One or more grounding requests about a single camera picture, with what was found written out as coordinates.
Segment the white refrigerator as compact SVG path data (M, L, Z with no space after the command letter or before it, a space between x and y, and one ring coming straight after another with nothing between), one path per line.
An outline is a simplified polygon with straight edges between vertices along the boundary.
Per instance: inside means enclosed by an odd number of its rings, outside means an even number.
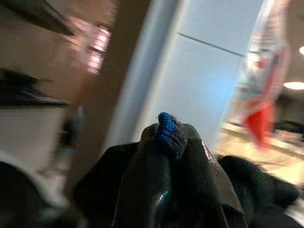
M132 65L104 146L136 142L168 112L193 125L212 148L264 0L175 0L178 7L147 71Z

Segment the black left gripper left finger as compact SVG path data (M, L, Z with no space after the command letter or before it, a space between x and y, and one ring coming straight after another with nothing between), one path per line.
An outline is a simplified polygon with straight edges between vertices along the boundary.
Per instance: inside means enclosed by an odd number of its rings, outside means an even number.
M171 205L171 168L146 127L119 188L113 228L161 228Z

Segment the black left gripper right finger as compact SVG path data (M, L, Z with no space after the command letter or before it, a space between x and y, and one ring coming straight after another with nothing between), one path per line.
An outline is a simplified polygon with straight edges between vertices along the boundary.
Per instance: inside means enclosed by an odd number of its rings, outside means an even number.
M173 189L182 228L245 228L242 206L234 187L198 131L182 125L187 145L174 164Z

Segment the orange-red hanging bag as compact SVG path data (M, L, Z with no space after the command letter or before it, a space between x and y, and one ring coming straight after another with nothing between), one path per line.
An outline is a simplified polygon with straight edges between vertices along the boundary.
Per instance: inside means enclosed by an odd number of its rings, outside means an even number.
M273 130L275 102L290 63L288 9L291 1L265 0L237 84L240 120L260 150L267 148L267 134Z

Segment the black sock with blue toe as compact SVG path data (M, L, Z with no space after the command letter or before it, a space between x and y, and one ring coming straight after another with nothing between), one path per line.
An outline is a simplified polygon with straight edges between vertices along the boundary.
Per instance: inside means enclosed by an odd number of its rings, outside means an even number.
M170 160L180 160L188 143L188 132L183 124L169 113L158 115L159 125L154 137L157 149Z

